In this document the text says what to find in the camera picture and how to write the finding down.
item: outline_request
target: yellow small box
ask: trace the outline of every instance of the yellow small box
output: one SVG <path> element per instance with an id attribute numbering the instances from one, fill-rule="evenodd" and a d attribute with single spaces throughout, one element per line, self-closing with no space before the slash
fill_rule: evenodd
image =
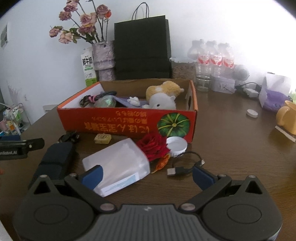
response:
<path id="1" fill-rule="evenodd" d="M 111 135 L 110 134 L 97 134 L 94 138 L 94 142 L 96 144 L 109 144 L 111 141 Z"/>

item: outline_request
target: blue and white label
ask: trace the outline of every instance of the blue and white label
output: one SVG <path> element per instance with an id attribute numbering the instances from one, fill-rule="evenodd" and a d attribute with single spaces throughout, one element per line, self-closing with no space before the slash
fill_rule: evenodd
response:
<path id="1" fill-rule="evenodd" d="M 129 186 L 130 184 L 135 183 L 136 181 L 139 181 L 139 173 L 136 172 L 124 179 L 121 179 L 118 182 L 115 182 L 105 188 L 101 189 L 101 196 L 102 197 L 106 197 L 114 192 L 117 192 L 120 189 L 123 189 L 127 186 Z"/>

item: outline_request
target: flower vase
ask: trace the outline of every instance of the flower vase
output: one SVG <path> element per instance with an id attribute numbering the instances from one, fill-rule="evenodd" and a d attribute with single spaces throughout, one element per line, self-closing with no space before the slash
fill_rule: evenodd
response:
<path id="1" fill-rule="evenodd" d="M 113 41 L 94 43 L 94 69 L 99 71 L 99 81 L 115 80 Z"/>

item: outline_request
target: bouquet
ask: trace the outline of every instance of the bouquet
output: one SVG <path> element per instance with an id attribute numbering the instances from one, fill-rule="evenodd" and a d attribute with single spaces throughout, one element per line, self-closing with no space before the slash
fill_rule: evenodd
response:
<path id="1" fill-rule="evenodd" d="M 83 10 L 79 0 L 69 0 L 64 7 L 64 10 L 60 12 L 59 19 L 61 21 L 72 20 L 75 27 L 70 28 L 69 30 L 64 29 L 63 26 L 54 26 L 51 27 L 49 31 L 49 36 L 51 38 L 56 37 L 59 33 L 59 42 L 63 44 L 68 44 L 70 42 L 77 43 L 77 39 L 84 39 L 86 42 L 93 44 L 98 42 L 107 41 L 107 30 L 108 30 L 108 21 L 111 17 L 111 11 L 105 5 L 99 5 L 97 8 L 94 4 L 94 0 L 88 0 L 92 2 L 95 12 L 86 14 Z M 82 14 L 78 12 L 78 5 L 81 8 Z M 76 12 L 80 18 L 80 24 L 78 24 L 73 18 L 72 13 Z M 100 32 L 98 34 L 97 28 L 95 27 L 96 23 L 100 25 Z M 104 38 L 104 23 L 106 26 L 106 34 Z"/>

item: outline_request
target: usb cable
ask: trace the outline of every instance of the usb cable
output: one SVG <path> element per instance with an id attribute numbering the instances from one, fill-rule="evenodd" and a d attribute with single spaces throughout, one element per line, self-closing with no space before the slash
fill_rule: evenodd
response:
<path id="1" fill-rule="evenodd" d="M 189 153 L 195 154 L 199 158 L 199 161 L 197 161 L 193 165 L 193 167 L 195 167 L 195 166 L 201 167 L 205 163 L 205 161 L 201 158 L 201 156 L 198 153 L 196 153 L 194 151 L 186 151 L 186 152 L 183 152 L 183 153 L 181 153 L 181 154 L 179 154 L 179 155 L 177 155 L 175 157 L 175 159 L 173 160 L 172 168 L 167 169 L 167 176 L 168 177 L 171 177 L 171 176 L 180 176 L 180 175 L 188 175 L 188 174 L 190 174 L 192 172 L 193 167 L 191 167 L 191 168 L 184 168 L 184 167 L 175 167 L 174 166 L 175 163 L 179 161 L 178 160 L 179 157 L 181 157 L 181 156 L 183 156 L 185 154 L 189 154 Z"/>

